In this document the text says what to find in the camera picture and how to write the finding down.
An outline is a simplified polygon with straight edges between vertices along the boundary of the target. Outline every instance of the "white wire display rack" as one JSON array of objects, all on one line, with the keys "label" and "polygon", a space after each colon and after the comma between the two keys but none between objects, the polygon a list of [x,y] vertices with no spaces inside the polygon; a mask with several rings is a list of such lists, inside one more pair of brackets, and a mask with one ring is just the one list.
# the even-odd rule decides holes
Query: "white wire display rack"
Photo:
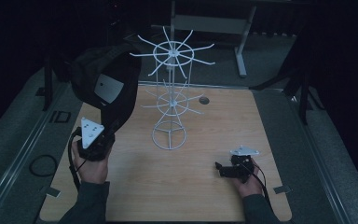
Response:
[{"label": "white wire display rack", "polygon": [[[213,44],[203,48],[192,49],[186,41],[191,37],[193,31],[186,37],[183,42],[170,40],[167,36],[165,28],[163,31],[167,41],[160,44],[154,44],[147,41],[140,36],[139,39],[147,44],[154,46],[153,53],[150,54],[131,54],[134,57],[154,57],[156,68],[149,76],[156,76],[156,93],[146,91],[147,93],[156,97],[155,105],[144,105],[144,107],[156,107],[162,116],[155,124],[152,132],[153,142],[156,146],[163,149],[177,149],[181,147],[187,138],[186,129],[182,124],[180,116],[187,110],[202,114],[197,110],[189,108],[189,101],[200,98],[202,95],[195,97],[188,97],[188,87],[191,78],[191,68],[193,62],[204,63],[212,65],[214,63],[207,63],[195,58],[195,51],[202,49],[209,49]],[[158,84],[158,70],[161,66],[166,66],[168,71],[168,82],[163,79],[163,91],[159,89]],[[175,83],[175,71],[180,70],[182,76],[185,78],[185,83],[178,85]]]}]

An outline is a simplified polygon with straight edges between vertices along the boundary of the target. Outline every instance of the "hand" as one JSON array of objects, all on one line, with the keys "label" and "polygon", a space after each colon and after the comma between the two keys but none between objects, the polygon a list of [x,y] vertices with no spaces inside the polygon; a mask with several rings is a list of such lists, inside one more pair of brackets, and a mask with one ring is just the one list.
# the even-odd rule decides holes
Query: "hand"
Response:
[{"label": "hand", "polygon": [[[108,159],[112,148],[106,154],[106,157],[102,161],[86,161],[78,170],[80,179],[85,182],[93,184],[103,184],[107,178],[108,172]],[[79,152],[77,151],[77,142],[72,143],[72,152],[74,153],[74,165],[75,168],[84,162],[83,158],[80,158]]]},{"label": "hand", "polygon": [[[258,174],[258,165],[252,159],[252,163],[255,165],[254,174]],[[232,179],[235,188],[237,189],[238,193],[242,198],[247,197],[252,194],[262,194],[263,189],[258,182],[258,180],[253,176],[250,175],[248,180],[243,184],[239,179],[233,178]]]}]

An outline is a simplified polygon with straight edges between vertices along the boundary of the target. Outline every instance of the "forearm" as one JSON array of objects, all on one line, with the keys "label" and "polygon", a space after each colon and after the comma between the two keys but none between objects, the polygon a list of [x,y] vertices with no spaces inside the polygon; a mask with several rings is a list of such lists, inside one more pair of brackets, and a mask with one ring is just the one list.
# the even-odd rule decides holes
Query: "forearm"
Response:
[{"label": "forearm", "polygon": [[271,211],[261,194],[253,194],[242,199],[246,224],[281,223]]},{"label": "forearm", "polygon": [[101,185],[82,182],[75,205],[59,223],[105,223],[109,185],[109,182]]}]

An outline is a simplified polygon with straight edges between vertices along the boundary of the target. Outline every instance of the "wooden table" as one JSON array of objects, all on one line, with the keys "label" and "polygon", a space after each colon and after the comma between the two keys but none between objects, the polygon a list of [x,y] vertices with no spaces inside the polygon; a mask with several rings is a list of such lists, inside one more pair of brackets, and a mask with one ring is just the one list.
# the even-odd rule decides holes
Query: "wooden table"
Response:
[{"label": "wooden table", "polygon": [[[106,218],[110,221],[244,221],[240,196],[229,179],[222,178],[214,163],[230,165],[229,151],[244,145],[260,151],[255,161],[264,171],[269,197],[277,217],[292,216],[269,141],[250,91],[190,88],[189,95],[203,94],[210,103],[190,101],[191,111],[181,116],[187,139],[175,150],[157,147],[151,137],[161,113],[156,98],[140,86],[131,118],[117,132],[109,158],[110,194]],[[99,121],[99,111],[84,104],[77,118]],[[66,150],[51,186],[61,191],[47,197],[40,212],[46,221],[58,220],[76,202],[76,188],[68,170]]]}]

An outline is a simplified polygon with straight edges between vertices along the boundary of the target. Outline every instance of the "gray floor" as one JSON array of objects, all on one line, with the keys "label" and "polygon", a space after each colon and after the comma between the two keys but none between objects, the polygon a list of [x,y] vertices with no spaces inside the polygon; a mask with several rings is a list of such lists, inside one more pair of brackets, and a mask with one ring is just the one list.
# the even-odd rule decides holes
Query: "gray floor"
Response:
[{"label": "gray floor", "polygon": [[[142,52],[152,49],[135,36],[129,40]],[[159,35],[152,38],[159,40]],[[224,46],[196,54],[198,59],[216,64],[194,63],[191,83],[229,87],[259,84],[277,74],[294,40],[285,36],[250,36],[243,54],[249,76],[240,78],[233,49],[219,39]],[[196,40],[189,43],[205,44]],[[144,59],[140,80],[155,80],[147,76],[154,66],[152,59]],[[286,81],[254,94],[282,182],[292,189],[287,194],[292,220],[358,223],[358,174],[351,158],[325,111],[313,106],[307,112],[309,125],[302,125],[296,114],[297,103],[279,91]],[[45,223],[38,218],[38,211],[52,176],[37,177],[28,168],[40,155],[60,160],[81,107],[69,84],[55,81],[54,103],[48,111],[41,111],[43,98],[34,93],[42,85],[43,70],[30,78],[0,120],[0,223]],[[70,112],[69,122],[54,122],[54,111]],[[54,171],[54,165],[44,158],[34,164],[34,169],[49,173]]]}]

